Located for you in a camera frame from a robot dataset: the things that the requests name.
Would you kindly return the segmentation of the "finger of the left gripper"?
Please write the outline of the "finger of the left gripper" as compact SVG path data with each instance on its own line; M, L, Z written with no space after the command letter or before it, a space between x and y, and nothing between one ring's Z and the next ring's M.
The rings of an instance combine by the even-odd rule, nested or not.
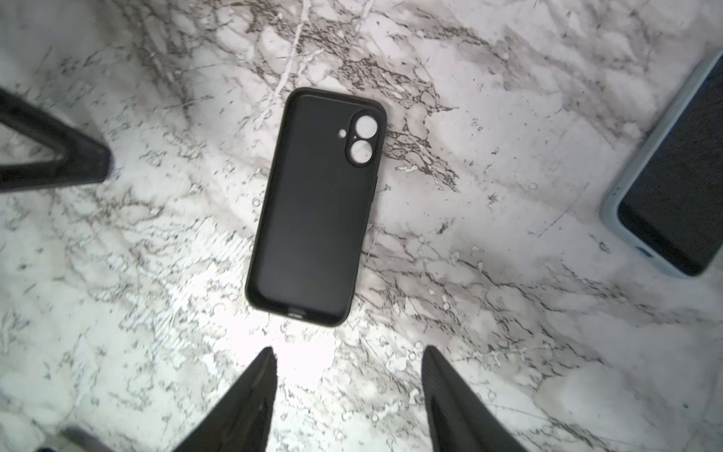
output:
M107 179L112 153L105 144L2 90L1 124L48 147L58 160L1 167L3 193L100 184Z

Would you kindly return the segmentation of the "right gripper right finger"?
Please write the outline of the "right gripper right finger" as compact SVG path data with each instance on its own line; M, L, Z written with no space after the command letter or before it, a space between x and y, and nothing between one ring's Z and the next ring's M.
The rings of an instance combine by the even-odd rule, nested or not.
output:
M421 375L435 451L525 449L485 407L438 348L426 347Z

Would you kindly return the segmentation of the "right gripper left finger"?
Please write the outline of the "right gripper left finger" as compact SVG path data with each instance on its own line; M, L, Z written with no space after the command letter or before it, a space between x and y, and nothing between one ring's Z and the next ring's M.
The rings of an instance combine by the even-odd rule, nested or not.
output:
M266 347L175 451L265 451L277 386L277 358Z

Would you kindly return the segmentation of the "black phone case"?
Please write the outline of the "black phone case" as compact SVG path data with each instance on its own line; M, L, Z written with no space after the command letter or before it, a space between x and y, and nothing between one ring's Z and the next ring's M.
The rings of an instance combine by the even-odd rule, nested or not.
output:
M250 258L253 307L326 327L348 318L386 127L375 100L289 95Z

